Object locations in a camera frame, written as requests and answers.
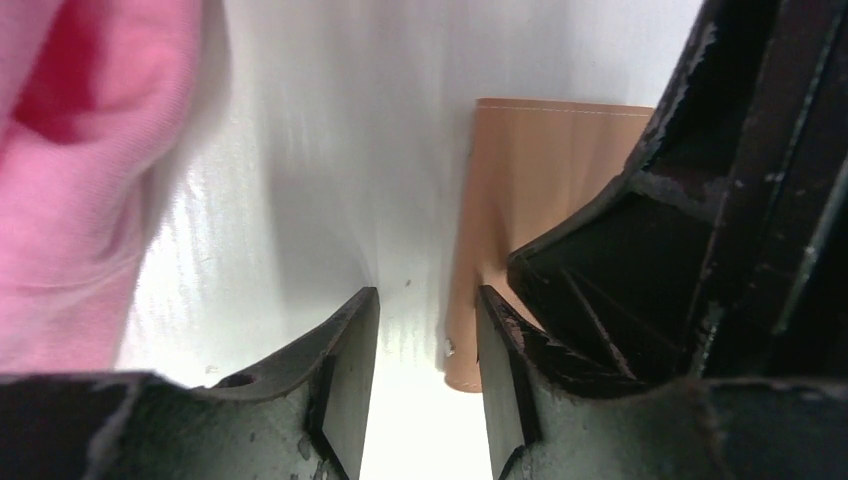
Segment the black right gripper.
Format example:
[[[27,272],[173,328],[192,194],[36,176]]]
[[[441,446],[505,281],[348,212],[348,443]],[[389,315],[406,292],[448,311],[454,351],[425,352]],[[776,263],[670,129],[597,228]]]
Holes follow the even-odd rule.
[[[691,374],[843,375],[846,3],[705,2],[623,170],[507,275],[628,379],[675,375],[692,295]]]

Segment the tan leather card holder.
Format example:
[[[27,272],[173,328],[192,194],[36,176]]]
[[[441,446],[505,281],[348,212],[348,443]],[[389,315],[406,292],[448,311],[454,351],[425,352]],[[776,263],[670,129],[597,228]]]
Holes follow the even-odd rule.
[[[654,110],[480,98],[445,311],[446,384],[479,393],[476,292],[493,286],[531,324],[506,282],[509,254],[569,218],[623,170]]]

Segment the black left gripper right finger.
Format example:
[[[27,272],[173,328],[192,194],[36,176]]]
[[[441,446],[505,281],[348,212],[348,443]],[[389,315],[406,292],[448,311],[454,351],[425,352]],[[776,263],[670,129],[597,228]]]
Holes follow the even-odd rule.
[[[649,387],[527,323],[492,287],[477,351],[496,479],[843,479],[847,386],[682,378]]]

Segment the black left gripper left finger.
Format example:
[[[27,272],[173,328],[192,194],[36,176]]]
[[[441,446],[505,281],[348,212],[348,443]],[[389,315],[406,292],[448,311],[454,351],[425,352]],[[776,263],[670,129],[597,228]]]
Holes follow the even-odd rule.
[[[210,388],[150,372],[5,375],[5,479],[356,479],[380,316],[365,287]]]

